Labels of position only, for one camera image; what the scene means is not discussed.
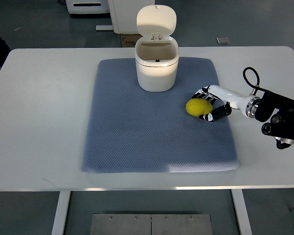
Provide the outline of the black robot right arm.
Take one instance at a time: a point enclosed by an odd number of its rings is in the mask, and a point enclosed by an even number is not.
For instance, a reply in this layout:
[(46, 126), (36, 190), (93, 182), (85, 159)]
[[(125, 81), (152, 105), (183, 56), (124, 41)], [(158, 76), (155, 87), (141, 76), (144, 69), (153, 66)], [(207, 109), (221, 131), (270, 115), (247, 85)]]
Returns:
[(269, 90), (246, 106), (246, 114), (261, 122), (262, 134), (274, 137), (278, 149), (294, 144), (294, 100)]

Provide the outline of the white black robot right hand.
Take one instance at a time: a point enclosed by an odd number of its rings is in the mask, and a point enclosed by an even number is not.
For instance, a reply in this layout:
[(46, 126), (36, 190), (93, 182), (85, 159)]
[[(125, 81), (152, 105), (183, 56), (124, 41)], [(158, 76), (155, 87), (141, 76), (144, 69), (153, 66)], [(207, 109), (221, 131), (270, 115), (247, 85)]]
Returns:
[(250, 101), (254, 96), (246, 96), (218, 85), (210, 85), (200, 88), (191, 97), (191, 99), (194, 98), (206, 99), (213, 106), (213, 110), (210, 113), (201, 115), (198, 118), (209, 122), (215, 122), (229, 116), (233, 109), (240, 110), (241, 113), (247, 117), (248, 108), (251, 107)]

